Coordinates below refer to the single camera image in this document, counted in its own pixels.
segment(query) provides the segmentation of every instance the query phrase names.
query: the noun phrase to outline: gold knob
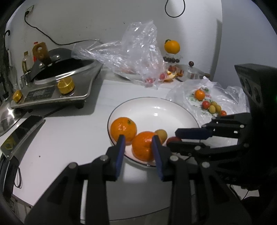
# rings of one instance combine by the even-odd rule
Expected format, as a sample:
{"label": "gold knob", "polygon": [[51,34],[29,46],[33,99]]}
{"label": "gold knob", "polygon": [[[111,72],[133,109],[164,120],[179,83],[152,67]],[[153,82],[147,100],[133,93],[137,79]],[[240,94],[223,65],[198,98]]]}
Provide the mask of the gold knob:
{"label": "gold knob", "polygon": [[18,103],[20,101],[20,99],[22,98],[22,93],[20,90],[16,90],[14,95],[12,96],[12,99]]}
{"label": "gold knob", "polygon": [[58,89],[62,94],[68,94],[74,89],[74,87],[75,87],[75,84],[72,80],[72,77],[70,76],[63,78],[58,82]]}

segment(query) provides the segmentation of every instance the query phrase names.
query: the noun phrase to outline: green fruit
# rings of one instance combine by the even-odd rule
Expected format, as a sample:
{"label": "green fruit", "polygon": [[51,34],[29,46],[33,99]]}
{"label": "green fruit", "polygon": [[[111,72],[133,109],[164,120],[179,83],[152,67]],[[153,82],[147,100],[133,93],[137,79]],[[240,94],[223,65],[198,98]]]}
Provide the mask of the green fruit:
{"label": "green fruit", "polygon": [[220,112],[221,112],[221,106],[219,106],[219,105],[216,106],[216,112],[217,112],[217,113],[220,113]]}
{"label": "green fruit", "polygon": [[211,106],[214,106],[214,107],[215,107],[215,106],[217,106],[217,103],[214,102],[214,101],[212,101],[212,102],[211,102]]}
{"label": "green fruit", "polygon": [[159,129],[155,131],[155,134],[159,136],[161,142],[164,143],[167,139],[167,132],[165,130]]}
{"label": "green fruit", "polygon": [[211,114],[214,114],[214,113],[216,112],[216,108],[215,108],[213,105],[211,105],[211,106],[209,107],[209,112],[210,112]]}

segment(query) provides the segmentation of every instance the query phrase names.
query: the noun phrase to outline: plate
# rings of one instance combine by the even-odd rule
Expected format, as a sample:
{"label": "plate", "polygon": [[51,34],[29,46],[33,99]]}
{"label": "plate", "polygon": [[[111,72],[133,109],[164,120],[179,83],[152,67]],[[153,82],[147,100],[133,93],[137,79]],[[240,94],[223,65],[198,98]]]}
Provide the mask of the plate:
{"label": "plate", "polygon": [[[198,128],[195,118],[183,107],[161,98],[135,98],[117,106],[108,119],[108,134],[113,145],[116,142],[110,135],[110,127],[117,118],[128,117],[137,125],[137,133],[164,129],[168,137],[175,136],[177,128]],[[155,161],[144,162],[134,157],[132,145],[125,147],[125,156],[140,165],[156,166]]]}

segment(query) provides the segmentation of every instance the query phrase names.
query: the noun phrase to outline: white wall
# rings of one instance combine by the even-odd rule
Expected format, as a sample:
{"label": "white wall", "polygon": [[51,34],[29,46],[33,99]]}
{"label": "white wall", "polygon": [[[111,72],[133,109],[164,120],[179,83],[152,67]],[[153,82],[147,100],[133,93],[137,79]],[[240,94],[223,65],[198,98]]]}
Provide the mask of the white wall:
{"label": "white wall", "polygon": [[[102,41],[120,40],[131,22],[154,20],[158,29],[158,45],[163,50],[166,39],[181,45],[182,64],[194,61],[197,68],[213,72],[217,64],[221,39],[221,0],[186,0],[185,13],[176,19],[164,12],[166,0],[26,0],[7,29],[6,47],[11,50],[12,63],[20,77],[21,60],[33,43],[46,42],[48,49],[57,48],[47,37],[24,23],[26,9],[35,4],[28,22],[39,27],[58,43],[99,38]],[[168,13],[182,12],[182,0],[169,0]]]}
{"label": "white wall", "polygon": [[234,65],[277,67],[277,35],[251,0],[222,0],[222,39],[214,81],[240,86]]}

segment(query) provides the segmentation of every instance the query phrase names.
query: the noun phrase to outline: bottle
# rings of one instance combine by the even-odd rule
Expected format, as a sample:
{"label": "bottle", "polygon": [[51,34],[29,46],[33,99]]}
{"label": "bottle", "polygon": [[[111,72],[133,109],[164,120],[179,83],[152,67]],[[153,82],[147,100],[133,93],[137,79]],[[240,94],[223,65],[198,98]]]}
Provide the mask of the bottle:
{"label": "bottle", "polygon": [[[34,42],[34,46],[35,45],[37,45],[38,44],[38,42],[36,41],[36,42]],[[34,62],[37,60],[37,58],[33,55],[33,58],[34,58]]]}
{"label": "bottle", "polygon": [[24,52],[24,58],[22,59],[22,70],[23,73],[26,74],[30,72],[34,62],[30,55],[28,55],[28,51]]}

